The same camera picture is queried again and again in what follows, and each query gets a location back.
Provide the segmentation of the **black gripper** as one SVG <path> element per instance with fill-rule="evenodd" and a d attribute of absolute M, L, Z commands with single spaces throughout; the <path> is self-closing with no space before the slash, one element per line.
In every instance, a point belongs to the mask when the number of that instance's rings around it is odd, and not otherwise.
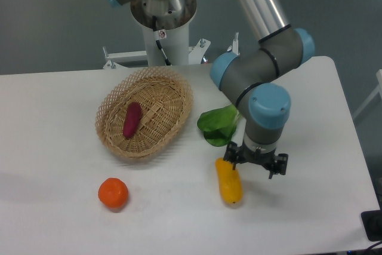
<path fill-rule="evenodd" d="M 239 148 L 235 142 L 229 142 L 226 146 L 223 160 L 231 163 L 232 170 L 236 170 L 236 164 L 252 163 L 267 168 L 269 179 L 274 175 L 286 175 L 288 158 L 287 153 L 275 154 L 275 150 L 262 152 L 260 148 L 252 151 L 244 143 Z"/>

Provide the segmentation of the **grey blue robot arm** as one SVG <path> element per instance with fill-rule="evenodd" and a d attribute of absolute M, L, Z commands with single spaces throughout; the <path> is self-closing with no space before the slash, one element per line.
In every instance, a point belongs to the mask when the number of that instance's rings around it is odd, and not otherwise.
<path fill-rule="evenodd" d="M 190 63 L 189 28 L 196 0 L 107 0 L 111 6 L 129 4 L 144 32 L 149 66 Z M 241 145 L 229 143 L 224 158 L 232 164 L 250 162 L 270 175 L 285 174 L 288 155 L 276 146 L 289 117 L 291 99 L 274 80 L 307 62 L 315 52 L 312 37 L 293 29 L 278 0 L 239 0 L 259 49 L 242 57 L 234 51 L 220 55 L 210 77 L 246 119 Z"/>

